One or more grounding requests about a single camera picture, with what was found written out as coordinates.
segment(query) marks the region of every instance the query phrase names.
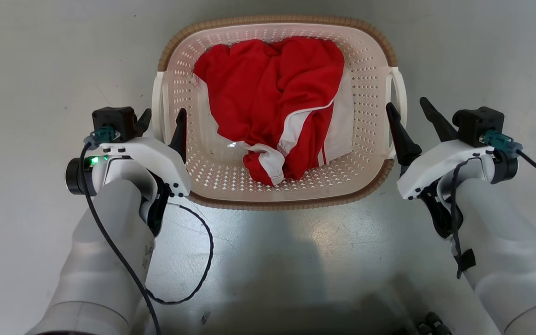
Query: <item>cable connector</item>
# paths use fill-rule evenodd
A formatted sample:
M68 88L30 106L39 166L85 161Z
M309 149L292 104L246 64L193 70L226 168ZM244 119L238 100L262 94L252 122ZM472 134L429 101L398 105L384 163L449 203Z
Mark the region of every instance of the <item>cable connector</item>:
M84 144L90 143L88 150L95 150L102 143L113 142L121 134L111 126L104 126L90 133L90 136L84 139Z
M523 145L514 142L510 136L506 136L497 131L487 131L485 135L479 137L479 142L492 146L497 150L504 151L506 154L515 155L518 150L523 149Z

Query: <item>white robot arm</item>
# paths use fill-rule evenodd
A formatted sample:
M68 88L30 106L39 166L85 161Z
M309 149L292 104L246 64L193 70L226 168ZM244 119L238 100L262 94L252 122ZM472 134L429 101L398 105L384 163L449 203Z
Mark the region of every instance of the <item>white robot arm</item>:
M125 335L134 324L143 295L153 314L150 299L174 305L199 289L213 252L210 229L199 217L210 237L210 256L198 288L182 301L166 302L151 294L147 297L149 292L142 284L168 199L185 197L191 189L183 151L185 110L180 115L178 130L170 146L166 146L141 137L147 129L150 110L137 122L131 107L93 112L95 132L85 140L82 156L68 164L66 185L73 194L96 195L94 208L111 242L97 227L89 208L74 230L72 250L51 303L28 334ZM84 157L89 147L98 145L105 155ZM159 333L158 322L155 317L153 320Z
M536 334L536 230L493 186L516 174L513 153L522 146L500 141L504 116L491 108L457 112L456 131L426 98L420 102L442 141L423 155L387 105L398 191L426 204L436 232L451 242L457 277L464 273L500 332Z

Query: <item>concrete floor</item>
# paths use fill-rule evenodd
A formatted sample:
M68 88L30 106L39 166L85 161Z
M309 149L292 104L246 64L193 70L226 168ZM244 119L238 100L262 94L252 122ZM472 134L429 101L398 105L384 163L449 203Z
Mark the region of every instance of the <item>concrete floor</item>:
M143 110L173 34L195 21L254 13L374 24L398 55L408 131L425 150L437 139L418 107L423 95L446 116L483 105L504 112L504 132L536 159L536 2L0 0L0 334L36 324L55 290L86 208L66 191L63 173L91 130L92 110ZM157 305L162 328L385 334L434 310L455 334L497 334L467 282L455 279L425 206L400 199L397 175L396 167L373 195L333 208L195 208L215 235L213 267L194 299ZM522 163L498 187L536 226L536 171ZM195 219L168 210L147 286L177 299L198 282L208 242Z

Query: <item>red garment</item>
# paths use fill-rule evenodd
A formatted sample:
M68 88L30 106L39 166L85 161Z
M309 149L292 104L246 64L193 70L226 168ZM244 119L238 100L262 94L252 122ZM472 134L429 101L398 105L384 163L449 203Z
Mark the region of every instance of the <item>red garment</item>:
M268 185L326 163L322 149L343 71L334 42L303 37L215 45L194 68L207 84L218 134L251 150L244 165ZM277 156L270 148L284 157L281 175L266 166Z

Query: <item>plastic laundry basket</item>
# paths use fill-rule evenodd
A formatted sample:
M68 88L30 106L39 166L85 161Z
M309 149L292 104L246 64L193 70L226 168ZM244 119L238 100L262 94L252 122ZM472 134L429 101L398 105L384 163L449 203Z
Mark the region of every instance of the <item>plastic laundry basket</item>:
M216 44L260 39L276 42L291 36L333 40L351 71L355 123L353 151L328 165L309 170L298 181L275 187L255 182L242 163L243 148L219 136L209 113L198 112L198 93L190 83L198 57ZM349 203L366 197L386 180L393 167L385 105L392 82L405 122L406 92L390 43L379 30L355 19L313 15L262 15L195 23L175 35L158 63L153 89L153 130L169 143L175 118L187 110L187 170L190 199L214 208L287 210Z

